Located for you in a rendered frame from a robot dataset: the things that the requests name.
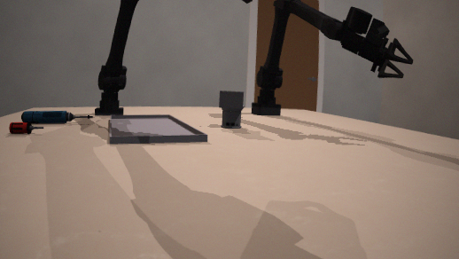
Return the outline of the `blue electric screwdriver barrel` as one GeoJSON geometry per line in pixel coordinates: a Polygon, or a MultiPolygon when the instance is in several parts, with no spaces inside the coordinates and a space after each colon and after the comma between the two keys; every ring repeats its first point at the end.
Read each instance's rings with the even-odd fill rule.
{"type": "Polygon", "coordinates": [[[21,115],[23,122],[31,123],[67,123],[75,118],[88,116],[75,116],[67,111],[25,111],[21,115]]]}

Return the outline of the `grey metal bracket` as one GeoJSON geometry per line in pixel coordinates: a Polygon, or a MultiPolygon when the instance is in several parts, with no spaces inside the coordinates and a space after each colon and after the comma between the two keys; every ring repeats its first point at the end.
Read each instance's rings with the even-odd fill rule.
{"type": "Polygon", "coordinates": [[[220,108],[243,109],[244,92],[240,91],[222,91],[220,90],[220,108]]]}

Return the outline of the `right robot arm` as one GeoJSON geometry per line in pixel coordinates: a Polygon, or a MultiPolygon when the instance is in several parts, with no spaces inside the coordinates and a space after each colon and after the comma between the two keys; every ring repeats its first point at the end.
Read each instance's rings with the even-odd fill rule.
{"type": "Polygon", "coordinates": [[[95,114],[123,113],[123,107],[119,107],[118,92],[124,90],[126,86],[127,68],[121,66],[131,20],[138,1],[121,0],[110,54],[105,66],[101,66],[98,76],[98,88],[104,92],[102,92],[100,108],[95,109],[95,114]]]}

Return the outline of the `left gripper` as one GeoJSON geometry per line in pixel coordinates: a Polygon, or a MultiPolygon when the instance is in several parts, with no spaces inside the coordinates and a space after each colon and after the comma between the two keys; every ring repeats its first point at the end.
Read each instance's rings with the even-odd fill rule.
{"type": "Polygon", "coordinates": [[[393,42],[389,44],[388,48],[386,48],[385,46],[387,45],[389,39],[385,37],[380,49],[377,46],[364,41],[364,39],[365,37],[362,38],[362,44],[358,55],[373,62],[371,71],[375,73],[377,66],[379,66],[379,73],[377,76],[378,78],[403,78],[404,74],[389,60],[411,65],[413,64],[414,60],[406,53],[399,41],[394,38],[393,42]],[[383,48],[382,45],[384,45],[383,48]],[[398,49],[407,59],[396,56],[394,54],[395,49],[398,49]],[[390,67],[392,70],[398,73],[398,75],[385,73],[386,66],[390,67]]]}

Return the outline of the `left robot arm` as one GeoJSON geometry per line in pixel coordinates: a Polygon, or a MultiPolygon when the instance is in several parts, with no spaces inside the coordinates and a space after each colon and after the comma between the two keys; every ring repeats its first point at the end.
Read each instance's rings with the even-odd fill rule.
{"type": "MultiPolygon", "coordinates": [[[[257,85],[261,87],[257,103],[263,105],[252,103],[252,106],[281,108],[281,105],[276,104],[274,96],[275,89],[280,88],[283,82],[283,69],[279,68],[279,60],[290,14],[293,13],[318,28],[329,39],[340,41],[342,48],[355,54],[360,50],[363,38],[361,35],[367,33],[372,14],[352,6],[342,23],[342,21],[304,5],[300,0],[276,0],[273,6],[275,6],[275,20],[268,56],[264,67],[261,66],[257,74],[257,85]]],[[[389,29],[385,23],[374,18],[364,41],[380,48],[383,38],[388,34],[389,29]]]]}

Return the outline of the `red hand screwdriver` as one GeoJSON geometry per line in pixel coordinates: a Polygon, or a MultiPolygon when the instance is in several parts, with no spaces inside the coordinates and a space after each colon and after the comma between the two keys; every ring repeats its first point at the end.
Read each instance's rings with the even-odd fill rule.
{"type": "Polygon", "coordinates": [[[30,134],[33,129],[42,129],[43,127],[34,127],[31,122],[11,122],[9,130],[12,134],[30,134]]]}

